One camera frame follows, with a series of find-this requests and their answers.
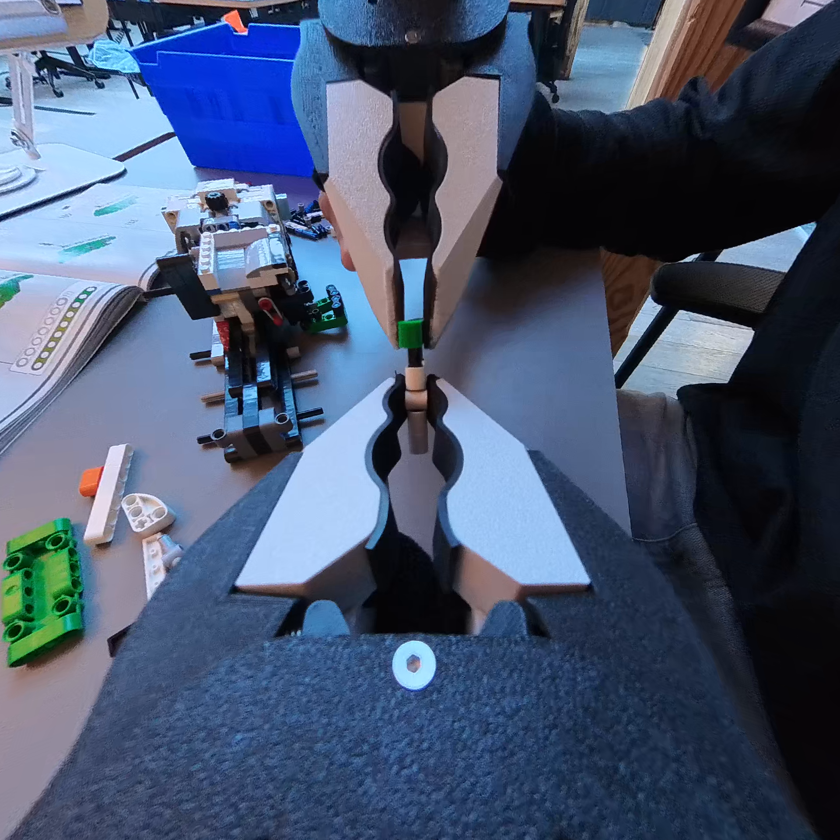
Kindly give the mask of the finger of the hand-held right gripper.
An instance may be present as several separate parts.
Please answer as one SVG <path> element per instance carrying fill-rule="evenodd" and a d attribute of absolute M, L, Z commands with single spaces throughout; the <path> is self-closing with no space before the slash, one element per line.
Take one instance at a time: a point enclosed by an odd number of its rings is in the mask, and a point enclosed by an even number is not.
<path fill-rule="evenodd" d="M 421 256 L 421 231 L 410 223 L 391 244 L 387 220 L 392 194 L 381 173 L 385 142 L 397 127 L 392 99 L 363 80 L 326 86 L 328 176 L 324 191 L 373 314 L 397 347 L 397 322 L 404 320 L 401 259 Z"/>
<path fill-rule="evenodd" d="M 497 171 L 500 81 L 462 77 L 434 94 L 427 161 L 432 246 L 424 279 L 425 344 L 440 341 L 462 298 L 501 190 Z"/>

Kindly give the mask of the open lego instruction booklet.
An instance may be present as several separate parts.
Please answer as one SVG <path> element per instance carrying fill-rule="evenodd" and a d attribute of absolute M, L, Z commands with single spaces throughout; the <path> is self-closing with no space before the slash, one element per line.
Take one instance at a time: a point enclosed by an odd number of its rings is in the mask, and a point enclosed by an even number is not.
<path fill-rule="evenodd" d="M 85 367 L 140 299 L 102 280 L 1 272 L 1 450 Z"/>

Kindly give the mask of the lego vehicle model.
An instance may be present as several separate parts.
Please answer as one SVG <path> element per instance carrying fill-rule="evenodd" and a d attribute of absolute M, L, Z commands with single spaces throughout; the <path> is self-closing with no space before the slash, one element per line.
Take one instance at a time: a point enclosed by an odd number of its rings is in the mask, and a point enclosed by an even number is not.
<path fill-rule="evenodd" d="M 287 197 L 272 185 L 235 178 L 199 182 L 163 211 L 176 253 L 156 260 L 154 278 L 192 320 L 210 321 L 209 348 L 190 359 L 224 375 L 222 389 L 203 396 L 223 407 L 222 422 L 196 441 L 220 449 L 230 465 L 302 447 L 301 425 L 323 410 L 300 409 L 296 389 L 317 383 L 319 373 L 294 370 L 300 351 L 289 341 L 295 331 L 348 325 L 338 288 L 329 284 L 317 298 L 301 278 L 284 227 L 289 215 Z"/>

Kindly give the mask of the person's grey-trousered leg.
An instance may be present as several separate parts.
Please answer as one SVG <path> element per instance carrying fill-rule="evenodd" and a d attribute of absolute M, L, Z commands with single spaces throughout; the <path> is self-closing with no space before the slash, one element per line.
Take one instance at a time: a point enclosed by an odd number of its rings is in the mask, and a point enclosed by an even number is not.
<path fill-rule="evenodd" d="M 748 716 L 760 707 L 731 594 L 703 537 L 694 502 L 697 447 L 676 399 L 616 392 L 634 540 L 652 554 Z"/>

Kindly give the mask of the person's right forearm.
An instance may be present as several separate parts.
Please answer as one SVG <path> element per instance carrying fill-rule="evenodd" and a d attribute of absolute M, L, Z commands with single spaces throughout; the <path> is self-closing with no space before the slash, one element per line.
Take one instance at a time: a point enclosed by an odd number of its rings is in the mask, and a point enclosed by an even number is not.
<path fill-rule="evenodd" d="M 541 246 L 677 261 L 821 220 L 839 189 L 839 9 L 755 52 L 716 91 L 620 112 L 535 91 L 479 256 Z"/>

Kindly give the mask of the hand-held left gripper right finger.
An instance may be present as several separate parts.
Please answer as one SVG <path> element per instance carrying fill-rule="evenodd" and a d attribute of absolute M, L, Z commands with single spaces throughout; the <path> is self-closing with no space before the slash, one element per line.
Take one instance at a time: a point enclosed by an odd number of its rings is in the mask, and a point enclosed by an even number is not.
<path fill-rule="evenodd" d="M 499 602 L 580 594 L 592 585 L 523 443 L 445 379 L 427 382 L 437 497 L 434 567 L 479 632 Z"/>

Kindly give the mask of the pile of small lego parts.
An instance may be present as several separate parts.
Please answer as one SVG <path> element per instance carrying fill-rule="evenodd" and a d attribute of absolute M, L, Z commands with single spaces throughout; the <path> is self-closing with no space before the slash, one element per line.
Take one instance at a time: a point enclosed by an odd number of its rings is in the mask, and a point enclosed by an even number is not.
<path fill-rule="evenodd" d="M 296 209 L 290 210 L 289 218 L 283 224 L 290 235 L 310 241 L 319 241 L 333 235 L 333 227 L 325 219 L 318 199 L 308 204 L 298 204 Z"/>

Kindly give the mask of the blue plastic bin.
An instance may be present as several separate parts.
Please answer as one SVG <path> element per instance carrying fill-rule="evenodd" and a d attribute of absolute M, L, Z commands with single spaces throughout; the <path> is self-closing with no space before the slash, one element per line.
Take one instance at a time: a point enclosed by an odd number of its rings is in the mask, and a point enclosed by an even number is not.
<path fill-rule="evenodd" d="M 193 28 L 131 54 L 195 167 L 309 178 L 291 101 L 298 26 Z"/>

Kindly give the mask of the white instruction sheet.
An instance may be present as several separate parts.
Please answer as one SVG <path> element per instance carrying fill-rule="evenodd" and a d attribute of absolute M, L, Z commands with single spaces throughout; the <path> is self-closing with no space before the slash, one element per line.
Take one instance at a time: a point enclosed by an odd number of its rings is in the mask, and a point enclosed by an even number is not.
<path fill-rule="evenodd" d="M 1 223 L 1 268 L 147 288 L 156 260 L 176 253 L 163 211 L 185 191 L 97 184 Z"/>

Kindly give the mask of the person's black-clad torso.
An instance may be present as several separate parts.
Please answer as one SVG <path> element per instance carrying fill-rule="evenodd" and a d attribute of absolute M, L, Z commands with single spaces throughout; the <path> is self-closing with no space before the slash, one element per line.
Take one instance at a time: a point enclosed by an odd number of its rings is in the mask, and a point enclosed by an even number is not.
<path fill-rule="evenodd" d="M 696 519 L 822 838 L 838 838 L 839 821 L 838 323 L 835 202 L 729 382 L 678 393 L 696 440 Z"/>

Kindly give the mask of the wooden post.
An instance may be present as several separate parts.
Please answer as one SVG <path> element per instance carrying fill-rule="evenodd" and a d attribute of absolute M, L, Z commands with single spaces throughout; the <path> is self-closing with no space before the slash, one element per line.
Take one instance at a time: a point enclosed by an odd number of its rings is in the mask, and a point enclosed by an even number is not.
<path fill-rule="evenodd" d="M 666 1 L 647 47 L 625 109 L 657 98 L 675 100 L 694 77 L 706 77 L 717 88 L 747 53 L 726 45 L 743 1 Z M 626 257 L 602 248 L 601 270 L 612 354 L 624 344 L 648 296 L 660 263 Z"/>

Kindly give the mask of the black office chair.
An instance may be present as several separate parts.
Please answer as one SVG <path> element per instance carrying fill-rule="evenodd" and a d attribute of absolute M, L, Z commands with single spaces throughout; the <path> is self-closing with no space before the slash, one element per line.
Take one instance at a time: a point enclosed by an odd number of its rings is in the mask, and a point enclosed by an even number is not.
<path fill-rule="evenodd" d="M 692 259 L 657 269 L 650 297 L 659 311 L 615 373 L 623 387 L 680 312 L 754 329 L 763 319 L 785 273 L 774 269 Z"/>
<path fill-rule="evenodd" d="M 35 62 L 34 82 L 46 86 L 57 99 L 65 96 L 60 83 L 66 78 L 88 81 L 99 90 L 103 90 L 106 81 L 111 78 L 123 78 L 129 83 L 129 89 L 137 99 L 140 98 L 139 89 L 151 91 L 139 71 L 101 67 L 96 64 L 93 60 L 94 46 L 95 44 L 87 46 L 85 56 L 76 46 L 33 52 L 31 56 Z"/>

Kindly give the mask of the silver desk stand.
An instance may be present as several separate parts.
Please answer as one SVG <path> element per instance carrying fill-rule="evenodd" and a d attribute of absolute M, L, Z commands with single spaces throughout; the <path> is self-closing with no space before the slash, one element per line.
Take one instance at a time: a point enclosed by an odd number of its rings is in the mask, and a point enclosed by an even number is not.
<path fill-rule="evenodd" d="M 1 55 L 11 84 L 13 149 L 1 153 L 1 217 L 125 173 L 121 162 L 64 143 L 35 140 L 36 51 L 87 44 L 105 34 L 105 1 L 2 1 Z"/>

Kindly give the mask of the long white lego beam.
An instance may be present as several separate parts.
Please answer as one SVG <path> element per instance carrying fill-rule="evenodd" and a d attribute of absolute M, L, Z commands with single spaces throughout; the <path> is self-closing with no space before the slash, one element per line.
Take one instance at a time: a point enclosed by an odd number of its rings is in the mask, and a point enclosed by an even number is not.
<path fill-rule="evenodd" d="M 132 456 L 133 447 L 130 444 L 114 445 L 108 451 L 83 535 L 83 541 L 89 547 L 112 540 Z"/>

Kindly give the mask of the green lego panel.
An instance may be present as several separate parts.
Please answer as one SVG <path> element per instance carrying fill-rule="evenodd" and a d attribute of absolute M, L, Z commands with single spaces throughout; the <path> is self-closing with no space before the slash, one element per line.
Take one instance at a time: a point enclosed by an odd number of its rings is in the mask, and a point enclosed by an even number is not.
<path fill-rule="evenodd" d="M 85 585 L 71 520 L 51 519 L 8 540 L 2 570 L 9 668 L 29 665 L 84 634 Z"/>

